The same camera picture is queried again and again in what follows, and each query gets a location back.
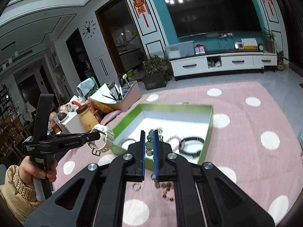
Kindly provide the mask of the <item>beige sleeve forearm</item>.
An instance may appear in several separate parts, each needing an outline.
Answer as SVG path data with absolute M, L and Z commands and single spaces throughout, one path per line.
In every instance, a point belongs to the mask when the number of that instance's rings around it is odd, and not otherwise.
M 1 197 L 18 221 L 24 225 L 26 218 L 37 209 L 43 201 L 37 201 L 35 189 L 27 187 L 19 175 L 19 167 L 11 165 L 1 185 Z

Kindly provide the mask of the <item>person's left hand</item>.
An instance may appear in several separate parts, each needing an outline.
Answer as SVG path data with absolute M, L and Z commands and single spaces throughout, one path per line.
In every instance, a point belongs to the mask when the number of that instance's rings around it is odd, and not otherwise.
M 33 185 L 33 177 L 44 179 L 48 178 L 50 182 L 56 181 L 57 170 L 56 167 L 58 166 L 58 162 L 56 159 L 53 159 L 51 162 L 51 168 L 47 172 L 39 169 L 38 167 L 34 166 L 30 161 L 30 157 L 26 156 L 19 166 L 19 176 L 21 181 L 29 188 L 34 188 Z

